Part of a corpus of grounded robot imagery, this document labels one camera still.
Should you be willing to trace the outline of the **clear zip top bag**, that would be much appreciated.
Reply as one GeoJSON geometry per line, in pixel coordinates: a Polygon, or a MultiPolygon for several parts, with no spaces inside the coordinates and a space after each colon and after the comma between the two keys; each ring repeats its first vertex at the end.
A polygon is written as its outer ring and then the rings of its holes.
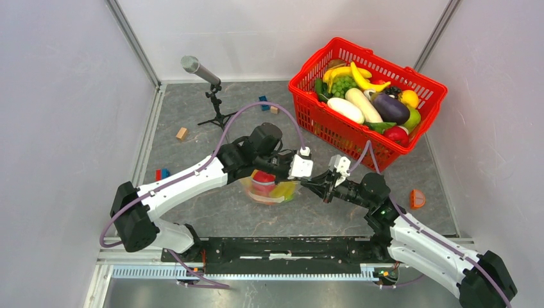
{"type": "Polygon", "coordinates": [[[300,190],[299,182],[275,182],[276,176],[263,171],[239,180],[245,194],[255,203],[278,205],[291,201],[300,190]]]}

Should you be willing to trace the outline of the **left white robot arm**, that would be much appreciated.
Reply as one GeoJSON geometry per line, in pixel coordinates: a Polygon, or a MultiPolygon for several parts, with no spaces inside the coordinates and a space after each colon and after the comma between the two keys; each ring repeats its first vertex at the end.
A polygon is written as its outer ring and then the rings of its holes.
{"type": "Polygon", "coordinates": [[[185,261],[201,255],[201,243],[187,225],[163,221],[173,207],[209,190],[250,176],[255,170],[275,177],[276,182],[293,179],[290,174],[296,150],[283,147],[282,131],[271,123],[256,127],[251,135],[221,145],[196,165],[169,178],[135,187],[121,184],[110,210],[119,244],[133,253],[149,246],[169,248],[185,261]]]}

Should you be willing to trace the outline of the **red apple toy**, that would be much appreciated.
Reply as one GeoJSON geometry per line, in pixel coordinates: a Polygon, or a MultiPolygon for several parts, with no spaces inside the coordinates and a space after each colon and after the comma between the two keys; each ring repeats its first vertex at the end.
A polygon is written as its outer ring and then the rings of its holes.
{"type": "Polygon", "coordinates": [[[251,175],[250,192],[257,196],[269,196],[269,192],[276,187],[275,176],[263,171],[255,170],[251,175]]]}

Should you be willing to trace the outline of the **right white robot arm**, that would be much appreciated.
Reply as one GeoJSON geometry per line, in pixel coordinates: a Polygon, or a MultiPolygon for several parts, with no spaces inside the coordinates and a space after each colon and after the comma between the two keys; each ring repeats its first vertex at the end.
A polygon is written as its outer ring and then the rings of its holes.
{"type": "Polygon", "coordinates": [[[303,180],[324,202],[334,198],[367,209],[374,231],[370,252],[379,262],[406,264],[451,292],[462,307],[511,307],[517,288],[502,258],[465,248],[426,227],[391,197],[384,177],[368,173],[357,183],[335,171],[303,180]]]}

